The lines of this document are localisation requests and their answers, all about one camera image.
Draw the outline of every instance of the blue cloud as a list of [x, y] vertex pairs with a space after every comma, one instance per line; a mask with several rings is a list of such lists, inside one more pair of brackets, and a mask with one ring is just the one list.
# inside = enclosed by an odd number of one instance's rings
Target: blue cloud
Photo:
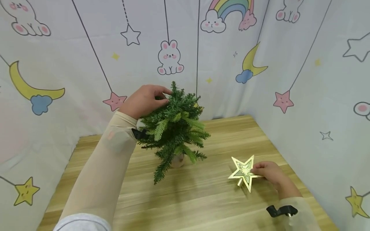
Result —
[[246, 83], [248, 80], [250, 80], [253, 76], [253, 72], [251, 70], [244, 70], [241, 74], [237, 75], [235, 80], [238, 83]]
[[48, 106], [53, 102], [50, 96], [45, 95], [34, 95], [31, 97], [32, 112], [35, 115], [42, 115], [42, 113], [48, 111]]

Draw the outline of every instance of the wood grain surface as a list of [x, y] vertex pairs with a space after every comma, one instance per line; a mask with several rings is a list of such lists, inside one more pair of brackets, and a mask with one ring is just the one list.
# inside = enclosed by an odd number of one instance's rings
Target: wood grain surface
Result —
[[[202, 152], [203, 162], [170, 169], [153, 185], [159, 164], [152, 150], [138, 145], [130, 159], [118, 199], [113, 230], [283, 230], [280, 218], [271, 218], [266, 207], [278, 203], [274, 188], [265, 179], [252, 182], [252, 192], [242, 190], [232, 173], [231, 157], [255, 163], [274, 161], [295, 182], [324, 231], [338, 230], [291, 167], [251, 116], [206, 121], [211, 137]], [[69, 193], [100, 136], [82, 137], [56, 188], [39, 231], [50, 231], [61, 215]]]

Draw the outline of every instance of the black clip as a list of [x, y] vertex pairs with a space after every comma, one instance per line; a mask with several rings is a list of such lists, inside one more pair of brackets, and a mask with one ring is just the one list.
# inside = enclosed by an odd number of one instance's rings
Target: black clip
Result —
[[131, 128], [131, 130], [132, 130], [132, 133], [134, 134], [135, 139], [137, 139], [137, 140], [149, 137], [147, 135], [147, 130], [146, 129], [144, 129], [143, 131], [139, 131], [137, 129]]
[[283, 207], [279, 208], [278, 210], [276, 210], [275, 206], [271, 205], [271, 206], [267, 207], [266, 210], [267, 210], [267, 212], [269, 212], [271, 217], [278, 217], [278, 216], [281, 216], [283, 214], [285, 216], [291, 217], [291, 216], [296, 215], [298, 213], [298, 210], [295, 207], [291, 206], [291, 205], [283, 206]]

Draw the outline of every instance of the green pine needles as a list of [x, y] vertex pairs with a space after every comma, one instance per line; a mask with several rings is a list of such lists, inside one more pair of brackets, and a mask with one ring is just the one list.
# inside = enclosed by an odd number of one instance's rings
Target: green pine needles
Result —
[[168, 105], [142, 118], [144, 127], [140, 129], [146, 129], [148, 136], [138, 143], [143, 149], [158, 149], [155, 155], [162, 160], [155, 170], [154, 184], [164, 178], [176, 155], [187, 155], [192, 163], [207, 158], [187, 146], [202, 148], [203, 140], [210, 136], [199, 121], [202, 109], [194, 106], [199, 98], [195, 94], [185, 94], [184, 89], [179, 90], [173, 81]]

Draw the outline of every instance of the beige arm sleeve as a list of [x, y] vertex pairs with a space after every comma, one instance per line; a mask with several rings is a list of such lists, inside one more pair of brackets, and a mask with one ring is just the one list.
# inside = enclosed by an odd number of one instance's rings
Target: beige arm sleeve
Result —
[[87, 160], [60, 220], [77, 213], [97, 215], [112, 225], [118, 196], [136, 140], [137, 120], [116, 112]]
[[310, 206], [303, 197], [289, 197], [280, 201], [280, 206], [291, 205], [298, 210], [296, 215], [283, 215], [283, 223], [287, 231], [319, 231], [321, 230]]

